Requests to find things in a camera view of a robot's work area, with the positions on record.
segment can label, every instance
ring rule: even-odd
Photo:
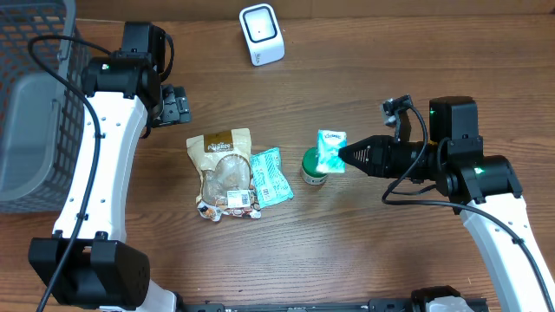
[[[310,185],[322,185],[328,179],[328,175],[326,174],[321,178],[314,178],[310,176],[308,173],[306,173],[306,171],[301,166],[301,178],[303,178],[304,182]]]

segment wood grain surface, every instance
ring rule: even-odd
[[[391,134],[378,104],[403,94],[422,112],[438,96],[476,99],[485,152],[513,163],[555,270],[555,16],[282,21],[285,58],[261,68],[250,64],[236,22],[158,24],[173,36],[169,82],[185,86],[193,122],[139,142],[127,242],[149,256],[154,281],[186,302],[353,302],[448,284],[499,310],[480,254],[451,209],[385,206],[390,180],[352,167],[322,187],[299,177],[318,129],[345,131],[351,143]],[[78,27],[92,42],[120,47],[121,23]],[[295,198],[257,221],[215,224],[194,207],[199,175],[186,139],[240,127],[251,129],[254,153],[281,148]],[[48,237],[56,218],[0,218],[0,311],[35,310],[44,286],[27,262],[29,241]],[[56,304],[51,299],[48,311],[76,310]]]
[[[277,18],[549,14],[555,0],[267,0]],[[258,0],[77,0],[77,16],[105,21],[237,20]]]

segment teal packet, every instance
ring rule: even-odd
[[[321,173],[345,172],[345,163],[339,158],[339,149],[345,146],[347,146],[345,132],[318,130],[316,171]]]
[[[279,147],[252,155],[251,167],[260,208],[293,198],[293,191],[281,172]]]

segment green can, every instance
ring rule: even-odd
[[[303,164],[301,165],[301,178],[304,182],[310,185],[322,185],[328,179],[328,175],[316,171],[318,162],[318,150],[312,147],[303,157]]]

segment basket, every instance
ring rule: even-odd
[[[82,139],[83,104],[27,52],[35,36],[79,37],[74,0],[0,0],[0,212],[60,211]],[[48,40],[37,56],[76,86],[85,46]]]

